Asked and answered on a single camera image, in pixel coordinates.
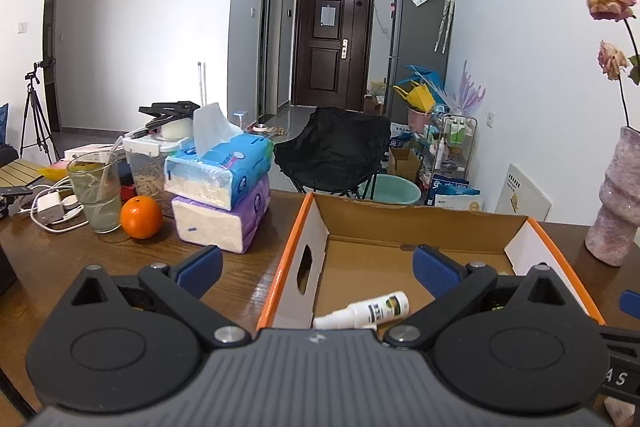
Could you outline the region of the white spray bottle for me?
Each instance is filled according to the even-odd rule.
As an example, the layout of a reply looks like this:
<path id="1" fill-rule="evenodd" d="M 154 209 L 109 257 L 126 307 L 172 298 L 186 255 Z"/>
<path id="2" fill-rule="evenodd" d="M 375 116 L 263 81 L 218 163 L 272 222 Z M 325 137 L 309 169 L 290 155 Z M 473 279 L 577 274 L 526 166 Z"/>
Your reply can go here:
<path id="1" fill-rule="evenodd" d="M 408 317 L 409 299 L 403 291 L 349 303 L 346 308 L 312 320 L 314 329 L 376 329 L 378 325 Z"/>

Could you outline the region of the purple tissue pack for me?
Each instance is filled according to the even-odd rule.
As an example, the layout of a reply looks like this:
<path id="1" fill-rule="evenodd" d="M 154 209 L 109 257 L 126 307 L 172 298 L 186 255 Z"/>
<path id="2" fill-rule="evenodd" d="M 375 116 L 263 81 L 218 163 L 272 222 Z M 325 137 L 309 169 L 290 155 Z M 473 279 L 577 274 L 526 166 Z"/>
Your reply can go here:
<path id="1" fill-rule="evenodd" d="M 232 210 L 221 210 L 182 196 L 176 196 L 171 207 L 183 242 L 215 245 L 223 251 L 245 254 L 269 203 L 269 176 L 265 174 Z"/>

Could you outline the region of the orange fruit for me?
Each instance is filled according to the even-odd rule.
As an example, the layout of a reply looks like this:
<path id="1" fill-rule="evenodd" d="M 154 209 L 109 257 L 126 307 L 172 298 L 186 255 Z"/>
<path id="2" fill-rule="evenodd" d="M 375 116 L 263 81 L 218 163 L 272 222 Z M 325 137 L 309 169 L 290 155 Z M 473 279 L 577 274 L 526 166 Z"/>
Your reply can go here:
<path id="1" fill-rule="evenodd" d="M 120 226 L 133 239 L 150 239 L 162 225 L 162 208 L 150 196 L 134 196 L 120 210 Z"/>

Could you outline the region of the white board on floor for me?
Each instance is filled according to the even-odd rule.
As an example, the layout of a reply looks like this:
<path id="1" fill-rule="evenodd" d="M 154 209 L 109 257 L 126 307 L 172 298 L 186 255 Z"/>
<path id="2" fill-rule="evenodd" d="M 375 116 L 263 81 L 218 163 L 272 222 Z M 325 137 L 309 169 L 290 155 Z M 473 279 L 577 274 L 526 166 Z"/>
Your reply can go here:
<path id="1" fill-rule="evenodd" d="M 499 215 L 526 216 L 538 221 L 547 219 L 551 202 L 537 185 L 511 164 L 496 205 Z"/>

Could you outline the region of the teal plastic basin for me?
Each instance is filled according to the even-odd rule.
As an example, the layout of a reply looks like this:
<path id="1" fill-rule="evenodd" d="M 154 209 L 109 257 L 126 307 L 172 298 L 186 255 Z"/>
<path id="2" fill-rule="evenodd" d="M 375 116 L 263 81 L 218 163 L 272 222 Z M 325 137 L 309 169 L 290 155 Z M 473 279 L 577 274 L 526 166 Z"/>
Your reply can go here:
<path id="1" fill-rule="evenodd" d="M 420 202 L 422 196 L 420 188 L 413 182 L 384 173 L 362 182 L 358 186 L 358 192 L 364 199 L 394 205 L 414 205 Z"/>

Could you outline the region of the orange red cardboard box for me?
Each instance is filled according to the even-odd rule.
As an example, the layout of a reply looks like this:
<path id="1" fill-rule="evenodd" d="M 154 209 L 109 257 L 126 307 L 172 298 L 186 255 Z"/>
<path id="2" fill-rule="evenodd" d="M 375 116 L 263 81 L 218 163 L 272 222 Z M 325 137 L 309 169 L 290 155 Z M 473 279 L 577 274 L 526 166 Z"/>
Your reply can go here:
<path id="1" fill-rule="evenodd" d="M 430 245 L 460 265 L 483 261 L 524 275 L 547 263 L 582 309 L 605 322 L 562 251 L 533 218 L 387 205 L 304 195 L 274 274 L 257 328 L 310 329 L 316 315 L 403 291 L 416 311 L 434 299 L 414 277 L 416 246 Z"/>

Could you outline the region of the small cardboard box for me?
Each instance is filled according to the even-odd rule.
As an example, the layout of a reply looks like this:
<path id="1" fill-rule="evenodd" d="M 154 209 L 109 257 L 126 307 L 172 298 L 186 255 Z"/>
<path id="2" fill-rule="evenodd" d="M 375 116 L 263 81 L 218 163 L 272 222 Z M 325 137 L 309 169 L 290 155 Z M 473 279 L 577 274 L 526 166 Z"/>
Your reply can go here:
<path id="1" fill-rule="evenodd" d="M 416 182 L 420 166 L 420 160 L 411 148 L 390 148 L 387 173 L 391 176 L 400 176 L 410 182 Z"/>

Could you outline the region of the blue tissue pack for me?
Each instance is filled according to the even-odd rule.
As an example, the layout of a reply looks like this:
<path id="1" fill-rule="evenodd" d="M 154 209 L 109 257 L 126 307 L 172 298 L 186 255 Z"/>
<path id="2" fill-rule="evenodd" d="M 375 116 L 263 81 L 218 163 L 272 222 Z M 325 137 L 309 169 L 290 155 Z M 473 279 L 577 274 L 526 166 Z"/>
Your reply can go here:
<path id="1" fill-rule="evenodd" d="M 165 159 L 164 189 L 229 211 L 267 176 L 273 143 L 224 116 L 217 103 L 193 114 L 193 144 Z"/>

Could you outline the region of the metal storage rack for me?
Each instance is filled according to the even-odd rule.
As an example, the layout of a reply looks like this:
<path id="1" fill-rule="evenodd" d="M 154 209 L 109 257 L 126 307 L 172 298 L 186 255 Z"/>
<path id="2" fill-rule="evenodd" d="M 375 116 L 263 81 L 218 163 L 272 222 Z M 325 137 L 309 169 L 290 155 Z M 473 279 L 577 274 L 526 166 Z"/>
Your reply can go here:
<path id="1" fill-rule="evenodd" d="M 451 113 L 433 113 L 416 139 L 422 146 L 419 180 L 427 191 L 444 182 L 470 184 L 477 120 Z"/>

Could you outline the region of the clear food container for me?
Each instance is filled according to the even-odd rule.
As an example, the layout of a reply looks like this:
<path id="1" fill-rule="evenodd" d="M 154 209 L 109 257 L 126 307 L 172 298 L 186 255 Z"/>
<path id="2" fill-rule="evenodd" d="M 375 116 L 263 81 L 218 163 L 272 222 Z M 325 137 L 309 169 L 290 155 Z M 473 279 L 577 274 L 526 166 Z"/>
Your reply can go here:
<path id="1" fill-rule="evenodd" d="M 166 158 L 189 148 L 192 143 L 190 136 L 169 140 L 160 134 L 139 136 L 137 132 L 127 133 L 122 141 L 137 194 L 154 198 L 166 216 L 172 215 L 171 199 L 174 197 L 165 190 Z"/>

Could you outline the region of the glass cup with straw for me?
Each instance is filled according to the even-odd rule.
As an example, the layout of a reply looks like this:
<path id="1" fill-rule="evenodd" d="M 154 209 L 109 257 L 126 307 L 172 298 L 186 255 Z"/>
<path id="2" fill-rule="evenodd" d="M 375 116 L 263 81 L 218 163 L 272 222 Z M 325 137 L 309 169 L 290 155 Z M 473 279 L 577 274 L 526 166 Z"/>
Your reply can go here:
<path id="1" fill-rule="evenodd" d="M 75 153 L 67 165 L 74 194 L 81 203 L 90 227 L 99 234 L 120 227 L 120 180 L 118 173 L 122 137 L 97 150 Z"/>

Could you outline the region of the pink textured vase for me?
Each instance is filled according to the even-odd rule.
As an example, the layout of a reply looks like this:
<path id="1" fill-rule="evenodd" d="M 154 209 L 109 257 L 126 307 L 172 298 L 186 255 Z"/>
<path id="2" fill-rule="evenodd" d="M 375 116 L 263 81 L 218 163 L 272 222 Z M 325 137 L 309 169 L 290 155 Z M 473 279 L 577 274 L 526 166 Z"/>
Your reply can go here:
<path id="1" fill-rule="evenodd" d="M 620 267 L 634 245 L 639 228 L 639 178 L 639 132 L 623 127 L 600 186 L 601 207 L 585 238 L 593 257 L 612 267 Z"/>

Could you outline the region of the black folding chair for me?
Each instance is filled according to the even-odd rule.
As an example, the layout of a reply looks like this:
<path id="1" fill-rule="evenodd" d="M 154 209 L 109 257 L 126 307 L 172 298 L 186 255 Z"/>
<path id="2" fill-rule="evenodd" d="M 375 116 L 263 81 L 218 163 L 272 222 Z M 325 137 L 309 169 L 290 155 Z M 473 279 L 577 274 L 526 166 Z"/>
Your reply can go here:
<path id="1" fill-rule="evenodd" d="M 299 193 L 363 198 L 390 146 L 390 121 L 336 107 L 318 107 L 294 139 L 273 147 L 274 163 Z"/>

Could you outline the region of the grey refrigerator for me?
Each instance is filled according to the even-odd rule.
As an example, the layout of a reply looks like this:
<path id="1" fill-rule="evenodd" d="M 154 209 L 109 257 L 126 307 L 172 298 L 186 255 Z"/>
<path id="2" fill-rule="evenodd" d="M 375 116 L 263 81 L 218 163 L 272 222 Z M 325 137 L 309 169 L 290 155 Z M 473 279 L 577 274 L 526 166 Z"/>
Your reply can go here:
<path id="1" fill-rule="evenodd" d="M 448 53 L 435 50 L 445 1 L 426 0 L 416 5 L 412 0 L 393 0 L 385 92 L 385 116 L 391 122 L 408 121 L 407 104 L 393 87 L 412 74 L 410 65 L 434 70 L 445 80 Z"/>

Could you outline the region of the dark brown door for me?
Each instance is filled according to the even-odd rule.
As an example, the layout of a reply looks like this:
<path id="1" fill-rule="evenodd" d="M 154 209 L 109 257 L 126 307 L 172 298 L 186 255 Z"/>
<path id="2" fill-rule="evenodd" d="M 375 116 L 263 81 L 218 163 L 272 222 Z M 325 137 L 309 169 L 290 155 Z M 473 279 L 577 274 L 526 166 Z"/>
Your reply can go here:
<path id="1" fill-rule="evenodd" d="M 292 103 L 361 110 L 374 0 L 296 0 Z"/>

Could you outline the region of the dried pink roses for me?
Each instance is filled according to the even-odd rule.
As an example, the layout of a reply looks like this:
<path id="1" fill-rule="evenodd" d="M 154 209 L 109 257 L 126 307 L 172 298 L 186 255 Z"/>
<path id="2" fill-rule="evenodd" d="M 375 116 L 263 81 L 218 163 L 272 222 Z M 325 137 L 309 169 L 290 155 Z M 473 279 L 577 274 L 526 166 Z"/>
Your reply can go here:
<path id="1" fill-rule="evenodd" d="M 631 21 L 637 18 L 634 8 L 639 0 L 585 0 L 589 16 L 593 20 L 622 23 L 631 44 L 631 54 L 626 54 L 616 44 L 602 40 L 599 43 L 597 61 L 603 75 L 617 84 L 620 92 L 625 127 L 634 130 L 626 101 L 623 77 L 639 86 L 639 45 Z"/>

